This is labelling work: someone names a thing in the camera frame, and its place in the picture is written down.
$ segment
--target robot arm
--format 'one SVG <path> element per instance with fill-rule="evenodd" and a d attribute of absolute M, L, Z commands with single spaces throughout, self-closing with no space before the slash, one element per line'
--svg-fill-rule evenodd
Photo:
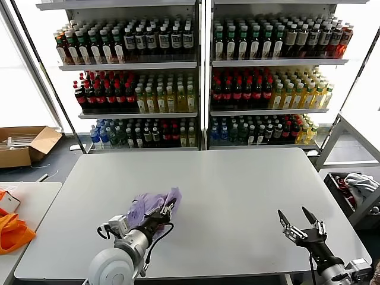
<path fill-rule="evenodd" d="M 98 228 L 101 237 L 109 239 L 109 233 L 115 236 L 114 248 L 99 252 L 92 260 L 88 275 L 90 285 L 132 285 L 138 275 L 145 277 L 151 250 L 174 227 L 170 219 L 175 202 L 174 198 L 167 205 L 153 209 L 132 229 L 128 228 L 125 216 L 115 216 L 101 225 Z M 155 241 L 144 262 L 145 252 L 152 245 L 154 234 L 166 224 L 172 228 Z"/>
<path fill-rule="evenodd" d="M 316 271 L 325 279 L 325 284 L 355 284 L 371 272 L 371 266 L 363 258 L 355 259 L 345 267 L 343 260 L 334 256 L 325 243 L 327 232 L 324 222 L 317 220 L 305 207 L 302 207 L 302 210 L 313 228 L 299 230 L 291 226 L 285 215 L 278 210 L 280 223 L 284 227 L 283 233 L 297 246 L 310 252 L 317 264 Z"/>

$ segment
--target dark bottle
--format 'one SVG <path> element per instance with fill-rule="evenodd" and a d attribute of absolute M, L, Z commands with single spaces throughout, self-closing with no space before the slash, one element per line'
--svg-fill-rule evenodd
<path fill-rule="evenodd" d="M 281 56 L 281 49 L 283 47 L 284 29 L 285 29 L 285 26 L 283 25 L 279 25 L 277 27 L 277 35 L 273 44 L 273 51 L 272 51 L 273 59 L 278 59 Z"/>
<path fill-rule="evenodd" d="M 331 28 L 333 25 L 327 24 L 323 31 L 321 31 L 321 36 L 318 40 L 318 46 L 316 47 L 317 57 L 326 57 L 326 48 L 330 42 L 331 35 L 333 34 Z"/>
<path fill-rule="evenodd" d="M 252 80 L 247 80 L 243 89 L 243 108 L 250 109 L 252 107 Z"/>
<path fill-rule="evenodd" d="M 122 35 L 120 34 L 120 31 L 117 29 L 112 30 L 113 35 L 113 47 L 116 52 L 116 58 L 120 64 L 123 64 L 125 62 L 125 55 L 126 50 L 122 42 Z"/>
<path fill-rule="evenodd" d="M 259 75 L 255 88 L 252 90 L 252 109 L 261 108 L 262 76 Z"/>
<path fill-rule="evenodd" d="M 145 38 L 147 40 L 147 47 L 148 47 L 149 54 L 156 55 L 157 50 L 158 50 L 157 39 L 151 27 L 147 27 L 147 34 L 145 35 Z"/>
<path fill-rule="evenodd" d="M 108 64 L 114 64 L 116 63 L 116 52 L 113 47 L 111 47 L 111 42 L 109 40 L 108 32 L 107 30 L 101 30 L 100 35 L 102 36 L 103 41 L 103 52 L 104 56 L 106 58 L 106 62 Z"/>
<path fill-rule="evenodd" d="M 67 47 L 71 55 L 72 61 L 75 65 L 83 64 L 83 60 L 80 55 L 76 38 L 73 38 L 72 33 L 70 31 L 65 32 L 65 37 L 67 39 Z"/>
<path fill-rule="evenodd" d="M 303 58 L 306 56 L 306 41 L 309 36 L 308 24 L 303 24 L 302 29 L 297 32 L 296 44 L 293 49 L 293 57 Z"/>
<path fill-rule="evenodd" d="M 136 28 L 135 41 L 138 54 L 140 56 L 147 55 L 147 42 L 145 39 L 145 34 L 140 27 Z"/>
<path fill-rule="evenodd" d="M 259 52 L 259 34 L 260 34 L 260 26 L 254 26 L 252 28 L 252 37 L 248 49 L 249 59 L 255 59 L 260 57 Z"/>

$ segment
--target white shelf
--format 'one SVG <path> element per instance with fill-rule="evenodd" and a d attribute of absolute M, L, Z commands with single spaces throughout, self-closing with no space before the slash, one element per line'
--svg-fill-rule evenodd
<path fill-rule="evenodd" d="M 196 68 L 196 61 L 187 62 L 144 62 L 138 64 L 82 64 L 82 65 L 62 65 L 62 71 L 82 71 L 82 70 L 138 70 L 138 69 L 175 69 L 175 68 Z"/>
<path fill-rule="evenodd" d="M 80 119 L 155 119 L 155 118 L 195 118 L 197 112 L 193 113 L 153 113 L 153 114 L 83 114 Z"/>
<path fill-rule="evenodd" d="M 288 65 L 343 65 L 348 59 L 254 59 L 246 61 L 213 61 L 213 67 L 273 67 Z"/>
<path fill-rule="evenodd" d="M 288 115 L 306 113 L 326 113 L 328 109 L 284 109 L 284 110 L 244 110 L 244 111 L 211 111 L 211 116 L 258 116 L 258 115 Z"/>
<path fill-rule="evenodd" d="M 184 6 L 194 5 L 195 0 L 81 0 L 59 1 L 36 4 L 41 11 L 46 10 L 77 10 L 94 8 L 119 7 L 152 7 L 152 6 Z"/>

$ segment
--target white table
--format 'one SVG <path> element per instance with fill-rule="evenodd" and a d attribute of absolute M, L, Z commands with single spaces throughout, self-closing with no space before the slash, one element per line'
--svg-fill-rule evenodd
<path fill-rule="evenodd" d="M 27 226 L 36 231 L 53 203 L 62 184 L 57 182 L 0 182 L 0 187 L 6 188 L 16 186 L 12 192 L 13 196 L 21 201 L 16 209 L 18 218 L 26 221 Z M 13 272 L 23 255 L 27 245 L 10 254 L 0 255 L 0 284 L 10 284 Z"/>
<path fill-rule="evenodd" d="M 309 271 L 309 254 L 283 234 L 282 209 L 310 227 L 301 206 L 327 224 L 327 244 L 349 262 L 372 262 L 301 149 L 140 152 L 81 156 L 19 263 L 25 280 L 83 280 L 102 249 L 96 233 L 136 194 L 182 192 L 174 231 L 154 248 L 148 278 Z"/>

